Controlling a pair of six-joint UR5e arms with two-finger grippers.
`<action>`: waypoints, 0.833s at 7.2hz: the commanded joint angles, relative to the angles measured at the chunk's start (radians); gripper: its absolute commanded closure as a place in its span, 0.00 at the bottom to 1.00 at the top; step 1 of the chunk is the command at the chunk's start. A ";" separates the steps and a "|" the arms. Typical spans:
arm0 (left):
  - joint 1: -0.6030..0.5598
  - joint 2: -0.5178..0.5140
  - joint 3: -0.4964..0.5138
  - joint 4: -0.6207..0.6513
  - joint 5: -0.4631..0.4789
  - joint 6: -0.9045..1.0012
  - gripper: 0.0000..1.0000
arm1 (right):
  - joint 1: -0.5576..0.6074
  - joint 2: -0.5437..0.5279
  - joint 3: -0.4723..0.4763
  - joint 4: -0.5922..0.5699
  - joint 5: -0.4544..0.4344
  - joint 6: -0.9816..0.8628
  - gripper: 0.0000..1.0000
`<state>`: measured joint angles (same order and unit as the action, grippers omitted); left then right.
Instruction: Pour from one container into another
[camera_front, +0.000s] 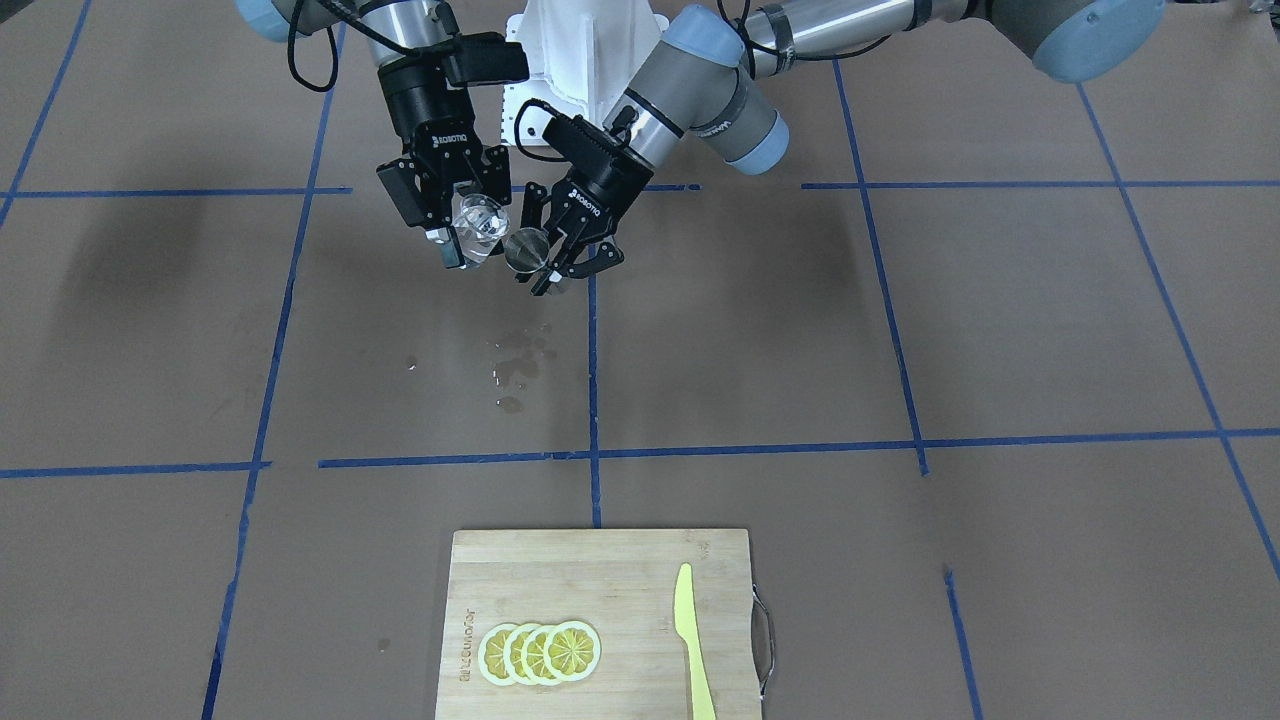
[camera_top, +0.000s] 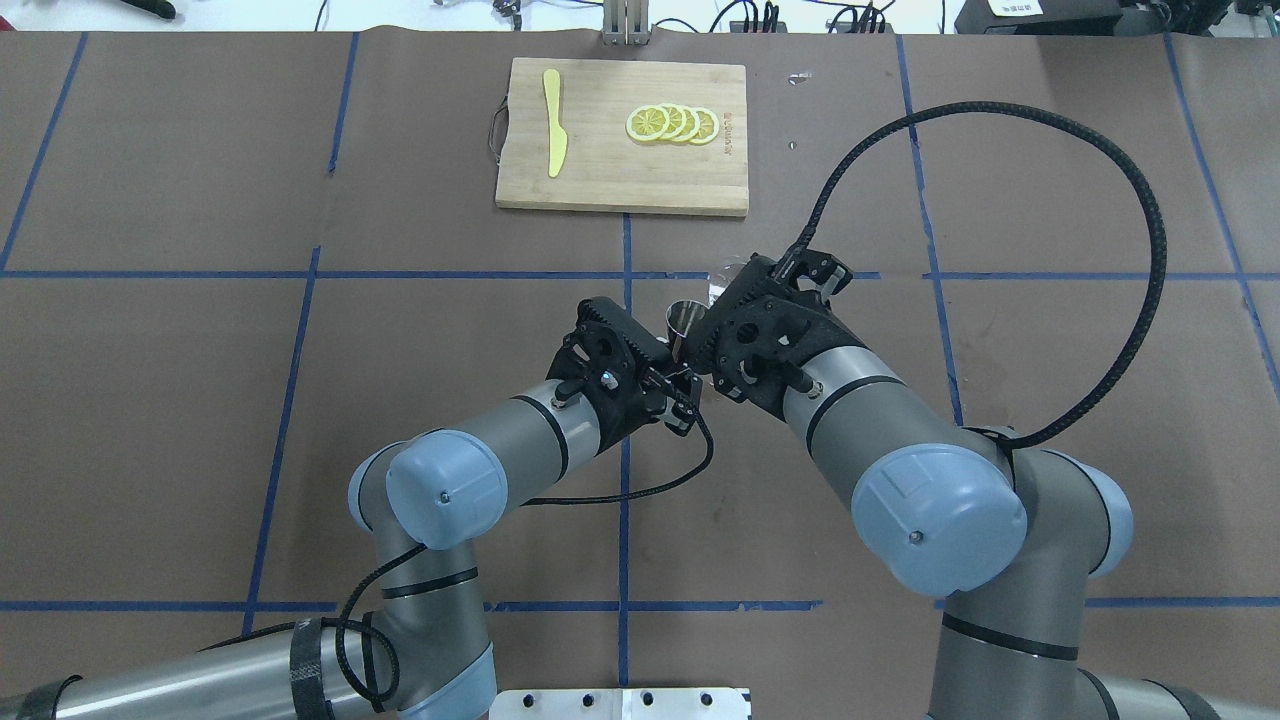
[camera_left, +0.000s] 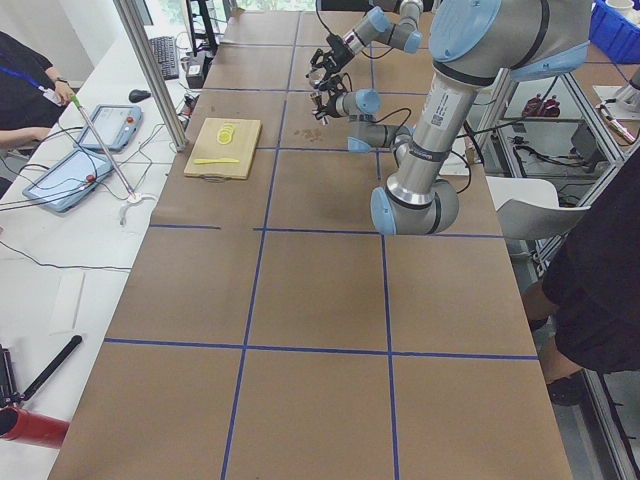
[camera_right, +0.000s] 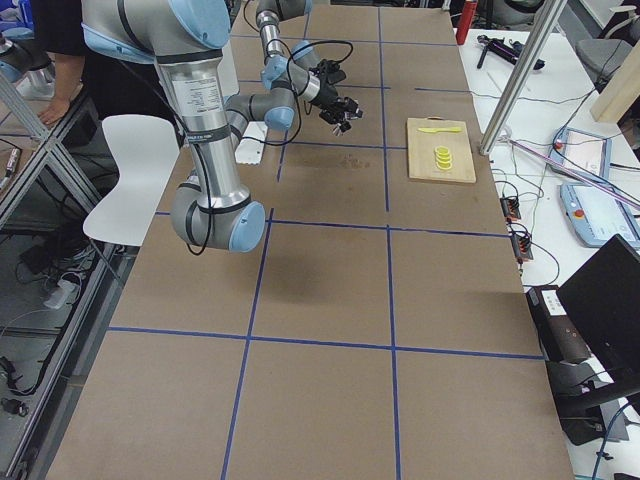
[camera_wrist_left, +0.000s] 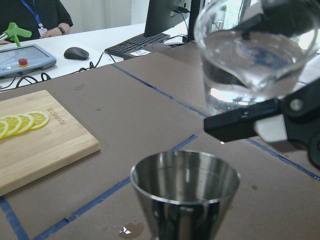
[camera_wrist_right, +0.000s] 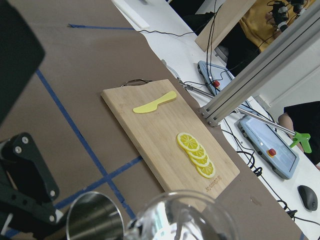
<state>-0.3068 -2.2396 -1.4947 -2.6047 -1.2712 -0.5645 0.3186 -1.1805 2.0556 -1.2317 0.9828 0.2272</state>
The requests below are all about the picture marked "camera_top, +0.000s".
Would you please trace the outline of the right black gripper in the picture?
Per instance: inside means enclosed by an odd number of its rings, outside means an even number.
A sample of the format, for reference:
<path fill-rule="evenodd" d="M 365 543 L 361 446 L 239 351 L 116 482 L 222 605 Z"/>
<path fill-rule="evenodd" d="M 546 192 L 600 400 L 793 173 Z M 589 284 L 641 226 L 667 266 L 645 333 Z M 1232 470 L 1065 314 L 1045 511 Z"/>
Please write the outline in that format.
<path fill-rule="evenodd" d="M 724 397 L 782 420 L 786 391 L 815 383 L 803 366 L 856 336 L 819 290 L 800 290 L 796 274 L 774 279 L 776 264 L 750 256 L 700 319 L 700 374 Z"/>

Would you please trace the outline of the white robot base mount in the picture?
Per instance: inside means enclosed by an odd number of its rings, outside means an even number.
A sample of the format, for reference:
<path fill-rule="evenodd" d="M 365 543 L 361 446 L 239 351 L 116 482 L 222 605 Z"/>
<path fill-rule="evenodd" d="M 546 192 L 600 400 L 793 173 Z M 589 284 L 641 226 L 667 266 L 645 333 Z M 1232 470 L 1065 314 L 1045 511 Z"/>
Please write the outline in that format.
<path fill-rule="evenodd" d="M 751 719 L 750 691 L 650 687 L 503 691 L 489 719 Z"/>

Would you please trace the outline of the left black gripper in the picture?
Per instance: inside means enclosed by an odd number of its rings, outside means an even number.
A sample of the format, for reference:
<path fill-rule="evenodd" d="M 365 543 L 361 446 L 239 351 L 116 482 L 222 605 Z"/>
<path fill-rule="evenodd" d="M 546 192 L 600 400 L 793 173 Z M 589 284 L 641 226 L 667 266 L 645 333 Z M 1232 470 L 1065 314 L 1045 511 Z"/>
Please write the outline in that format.
<path fill-rule="evenodd" d="M 577 305 L 573 328 L 552 359 L 548 380 L 556 398 L 585 397 L 596 415 L 598 452 L 640 427 L 660 421 L 686 437 L 701 415 L 703 378 L 675 370 L 669 350 L 613 299 Z"/>

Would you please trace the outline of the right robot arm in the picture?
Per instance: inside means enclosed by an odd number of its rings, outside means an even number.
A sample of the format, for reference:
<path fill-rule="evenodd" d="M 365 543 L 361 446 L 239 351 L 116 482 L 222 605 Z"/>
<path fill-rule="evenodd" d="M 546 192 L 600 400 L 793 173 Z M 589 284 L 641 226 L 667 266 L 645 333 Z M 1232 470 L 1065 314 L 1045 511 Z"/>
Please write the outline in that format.
<path fill-rule="evenodd" d="M 1276 708 L 1079 664 L 1085 589 L 1126 556 L 1121 487 L 1066 454 L 936 414 L 832 311 L 846 268 L 755 255 L 687 333 L 716 388 L 804 445 L 861 542 L 943 601 L 929 719 L 1275 719 Z"/>

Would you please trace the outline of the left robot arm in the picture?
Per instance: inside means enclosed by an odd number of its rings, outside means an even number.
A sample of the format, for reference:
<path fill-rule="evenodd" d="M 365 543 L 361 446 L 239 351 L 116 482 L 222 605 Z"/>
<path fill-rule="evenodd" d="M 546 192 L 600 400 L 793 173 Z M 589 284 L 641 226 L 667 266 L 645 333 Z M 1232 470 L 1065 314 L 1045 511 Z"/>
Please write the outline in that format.
<path fill-rule="evenodd" d="M 378 566 L 333 618 L 305 618 L 120 676 L 70 675 L 3 701 L 5 719 L 477 719 L 497 697 L 474 541 L 521 507 L 623 503 L 675 488 L 550 497 L 641 427 L 704 429 L 691 341 L 705 315 L 668 309 L 666 336 L 608 297 L 584 300 L 547 378 L 489 413 L 394 442 L 348 488 Z"/>

